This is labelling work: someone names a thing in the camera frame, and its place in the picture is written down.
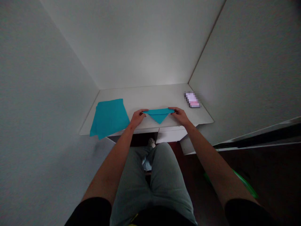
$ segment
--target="wrist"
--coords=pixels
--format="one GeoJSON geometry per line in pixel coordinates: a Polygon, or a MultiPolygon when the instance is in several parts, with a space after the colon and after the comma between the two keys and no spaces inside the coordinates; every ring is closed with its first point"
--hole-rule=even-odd
{"type": "Polygon", "coordinates": [[[130,123],[126,129],[129,130],[129,131],[134,132],[134,130],[136,129],[136,127],[133,124],[130,123]]]}
{"type": "Polygon", "coordinates": [[[185,129],[191,128],[191,127],[195,127],[191,121],[188,121],[187,123],[185,123],[185,125],[183,125],[185,129]]]}

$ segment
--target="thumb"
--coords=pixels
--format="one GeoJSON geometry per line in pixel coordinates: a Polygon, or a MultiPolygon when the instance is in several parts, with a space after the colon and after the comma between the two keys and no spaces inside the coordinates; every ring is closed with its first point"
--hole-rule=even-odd
{"type": "Polygon", "coordinates": [[[174,113],[171,113],[171,115],[174,116],[175,118],[178,118],[178,117],[179,117],[179,115],[177,115],[177,113],[175,113],[175,112],[174,112],[174,113]]]}

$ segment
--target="desk surface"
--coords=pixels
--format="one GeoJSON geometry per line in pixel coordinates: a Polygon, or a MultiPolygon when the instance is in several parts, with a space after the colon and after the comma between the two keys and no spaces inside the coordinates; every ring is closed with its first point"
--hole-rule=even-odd
{"type": "MultiPolygon", "coordinates": [[[[80,135],[90,134],[98,102],[119,98],[123,98],[123,104],[129,120],[131,120],[133,113],[141,108],[160,109],[167,107],[179,107],[185,110],[187,117],[193,124],[213,123],[213,119],[203,105],[201,105],[201,108],[188,107],[184,98],[184,93],[187,91],[192,91],[187,83],[100,90],[86,121],[80,130],[80,135]]],[[[169,126],[180,126],[180,124],[171,115],[168,115],[161,124],[158,124],[149,115],[147,115],[137,129],[169,126]]]]}

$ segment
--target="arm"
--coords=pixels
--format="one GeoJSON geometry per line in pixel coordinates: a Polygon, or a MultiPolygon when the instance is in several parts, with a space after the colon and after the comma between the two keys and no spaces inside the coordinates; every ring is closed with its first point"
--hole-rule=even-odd
{"type": "Polygon", "coordinates": [[[140,109],[133,114],[130,124],[97,171],[82,201],[92,197],[102,197],[113,206],[134,130],[146,117],[143,111],[148,109],[140,109]]]}
{"type": "Polygon", "coordinates": [[[241,198],[256,202],[254,197],[245,188],[240,179],[212,145],[202,136],[197,128],[189,121],[184,110],[171,107],[175,113],[172,115],[185,127],[195,152],[204,167],[210,181],[217,193],[223,208],[227,201],[241,198]]]}

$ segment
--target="black sleeve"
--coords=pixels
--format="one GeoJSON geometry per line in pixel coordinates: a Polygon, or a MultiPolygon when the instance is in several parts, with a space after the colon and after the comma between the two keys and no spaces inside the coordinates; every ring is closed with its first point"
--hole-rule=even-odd
{"type": "Polygon", "coordinates": [[[108,200],[100,197],[89,198],[81,202],[66,222],[71,225],[99,225],[110,224],[112,207],[108,200]]]}
{"type": "Polygon", "coordinates": [[[275,225],[270,214],[258,204],[246,199],[232,199],[225,206],[230,226],[275,225]]]}

